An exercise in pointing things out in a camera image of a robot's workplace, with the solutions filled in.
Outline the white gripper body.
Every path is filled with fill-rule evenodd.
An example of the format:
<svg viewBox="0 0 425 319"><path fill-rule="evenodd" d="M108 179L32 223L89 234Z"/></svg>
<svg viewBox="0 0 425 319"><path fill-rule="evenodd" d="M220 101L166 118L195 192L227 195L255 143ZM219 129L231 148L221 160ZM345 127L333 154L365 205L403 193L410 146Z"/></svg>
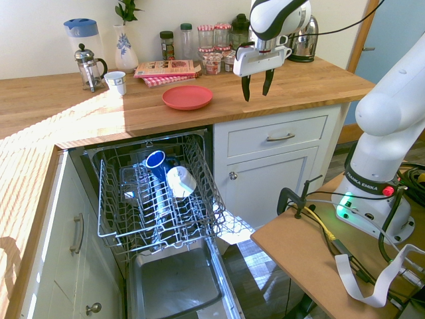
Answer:
<svg viewBox="0 0 425 319"><path fill-rule="evenodd" d="M268 53L260 53L255 47L240 47L236 52L233 73L243 77L275 69L281 67L286 59L287 47L284 45Z"/></svg>

